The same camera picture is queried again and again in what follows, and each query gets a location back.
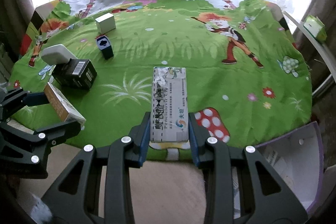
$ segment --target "yellow flower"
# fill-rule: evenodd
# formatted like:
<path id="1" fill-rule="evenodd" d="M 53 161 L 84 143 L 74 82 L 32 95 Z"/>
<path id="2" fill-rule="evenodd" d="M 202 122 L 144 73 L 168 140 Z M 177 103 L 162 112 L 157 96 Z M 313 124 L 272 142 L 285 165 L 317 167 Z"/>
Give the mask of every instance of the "yellow flower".
<path id="1" fill-rule="evenodd" d="M 264 103 L 264 108 L 270 109 L 271 108 L 271 104 L 269 102 L 265 102 Z"/>

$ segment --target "cartoon girl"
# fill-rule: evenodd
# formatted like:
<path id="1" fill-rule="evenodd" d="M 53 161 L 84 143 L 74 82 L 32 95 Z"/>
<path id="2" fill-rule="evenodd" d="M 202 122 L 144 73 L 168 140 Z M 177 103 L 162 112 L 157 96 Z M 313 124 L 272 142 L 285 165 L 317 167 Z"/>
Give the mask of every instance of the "cartoon girl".
<path id="1" fill-rule="evenodd" d="M 237 63 L 232 50 L 234 47 L 238 47 L 256 63 L 258 68 L 264 68 L 263 64 L 259 62 L 258 58 L 246 46 L 246 41 L 242 35 L 229 26 L 228 21 L 231 20 L 231 18 L 210 12 L 201 13 L 197 18 L 192 18 L 204 23 L 207 27 L 207 30 L 210 32 L 219 33 L 227 37 L 229 40 L 229 44 L 227 45 L 227 58 L 222 60 L 223 64 L 231 65 Z M 206 22 L 214 23 L 216 26 L 218 26 L 218 28 L 214 28 Z"/>

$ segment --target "orange hair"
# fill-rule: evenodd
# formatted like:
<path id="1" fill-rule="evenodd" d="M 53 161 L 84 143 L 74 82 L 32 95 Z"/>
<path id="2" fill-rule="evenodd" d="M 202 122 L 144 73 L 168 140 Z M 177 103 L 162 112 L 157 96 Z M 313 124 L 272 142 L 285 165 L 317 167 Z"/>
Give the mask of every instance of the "orange hair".
<path id="1" fill-rule="evenodd" d="M 200 13 L 198 18 L 198 20 L 202 21 L 202 22 L 208 22 L 209 20 L 213 20 L 213 19 L 217 19 L 217 20 L 231 20 L 230 17 L 227 16 L 219 16 L 215 13 L 210 13 L 210 12 L 205 12 L 205 13 Z"/>

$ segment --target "blue gripper pad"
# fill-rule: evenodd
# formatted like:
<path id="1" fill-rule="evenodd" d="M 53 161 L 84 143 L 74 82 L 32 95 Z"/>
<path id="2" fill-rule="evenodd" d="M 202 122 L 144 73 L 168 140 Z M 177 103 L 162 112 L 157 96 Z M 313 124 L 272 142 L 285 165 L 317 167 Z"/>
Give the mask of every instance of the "blue gripper pad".
<path id="1" fill-rule="evenodd" d="M 190 119 L 190 115 L 194 115 L 194 114 L 189 113 L 189 143 L 190 143 L 190 149 L 191 149 L 191 156 L 193 158 L 193 163 L 195 164 L 195 166 L 199 167 L 200 157 L 199 157 L 198 145 L 197 145 L 196 136 L 194 133 L 193 123 Z"/>
<path id="2" fill-rule="evenodd" d="M 150 128 L 151 128 L 151 119 L 148 119 L 140 144 L 140 157 L 139 157 L 140 167 L 142 167 L 143 163 L 146 161 L 150 139 Z"/>

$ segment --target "blue box with hole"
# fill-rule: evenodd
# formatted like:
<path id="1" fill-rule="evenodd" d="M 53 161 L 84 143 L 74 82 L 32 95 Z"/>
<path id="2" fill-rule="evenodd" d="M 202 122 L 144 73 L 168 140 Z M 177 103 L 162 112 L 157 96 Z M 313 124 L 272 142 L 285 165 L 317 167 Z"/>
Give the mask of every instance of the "blue box with hole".
<path id="1" fill-rule="evenodd" d="M 114 56 L 111 42 L 107 36 L 102 35 L 100 37 L 97 37 L 96 41 L 98 48 L 101 50 L 106 60 Z"/>

